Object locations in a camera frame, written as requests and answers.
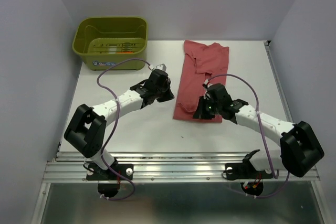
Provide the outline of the red t shirt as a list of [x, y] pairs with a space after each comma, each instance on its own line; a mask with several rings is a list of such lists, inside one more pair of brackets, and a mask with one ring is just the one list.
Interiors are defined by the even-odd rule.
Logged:
[[183, 48], [185, 57], [173, 119], [202, 123], [222, 122], [222, 117], [218, 115], [211, 120], [197, 120], [193, 115], [196, 112], [199, 97], [204, 95], [205, 80], [221, 74], [215, 80], [217, 83], [226, 84], [229, 47], [221, 46], [216, 42], [205, 45], [186, 40]]

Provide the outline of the olive green plastic bin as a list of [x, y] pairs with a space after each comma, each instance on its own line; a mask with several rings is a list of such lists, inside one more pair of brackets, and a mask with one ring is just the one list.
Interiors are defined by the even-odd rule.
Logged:
[[140, 70], [145, 66], [148, 23], [141, 17], [90, 17], [76, 31], [72, 49], [90, 70]]

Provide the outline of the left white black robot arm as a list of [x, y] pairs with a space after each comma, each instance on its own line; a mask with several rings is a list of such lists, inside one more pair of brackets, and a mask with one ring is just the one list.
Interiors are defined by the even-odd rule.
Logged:
[[143, 109], [154, 101], [174, 99], [170, 78], [164, 64], [157, 65], [148, 79], [130, 87], [112, 100], [92, 107], [82, 104], [77, 107], [64, 133], [64, 139], [85, 158], [99, 167], [106, 179], [117, 172], [115, 158], [103, 147], [106, 127], [130, 112]]

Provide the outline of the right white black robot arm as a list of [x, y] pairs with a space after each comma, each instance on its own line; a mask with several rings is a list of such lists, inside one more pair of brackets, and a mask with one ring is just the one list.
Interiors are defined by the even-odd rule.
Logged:
[[276, 150], [253, 150], [240, 163], [232, 164], [228, 175], [238, 178], [253, 177], [266, 170], [287, 170], [296, 177], [303, 177], [324, 157], [310, 124], [286, 122], [258, 112], [241, 99], [233, 100], [224, 85], [204, 83], [205, 94], [200, 96], [193, 117], [211, 120], [219, 115], [239, 126], [247, 127], [278, 145]]

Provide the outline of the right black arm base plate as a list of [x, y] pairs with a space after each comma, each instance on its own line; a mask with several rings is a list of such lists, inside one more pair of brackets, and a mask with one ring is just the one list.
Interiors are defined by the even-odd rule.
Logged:
[[272, 174], [265, 171], [257, 171], [250, 163], [227, 163], [222, 171], [222, 177], [234, 181], [238, 179], [271, 179]]

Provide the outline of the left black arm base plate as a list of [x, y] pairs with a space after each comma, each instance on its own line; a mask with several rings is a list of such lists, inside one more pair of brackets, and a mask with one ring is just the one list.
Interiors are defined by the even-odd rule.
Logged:
[[[85, 162], [83, 164], [84, 169], [86, 170], [86, 180], [88, 181], [103, 181], [103, 180], [111, 180], [111, 181], [121, 181], [124, 178], [117, 177], [115, 173], [111, 170], [103, 170], [97, 164], [93, 162]], [[120, 174], [121, 176], [132, 180], [133, 179], [133, 172], [134, 166], [133, 164], [113, 164], [112, 168], [115, 170], [116, 173]]]

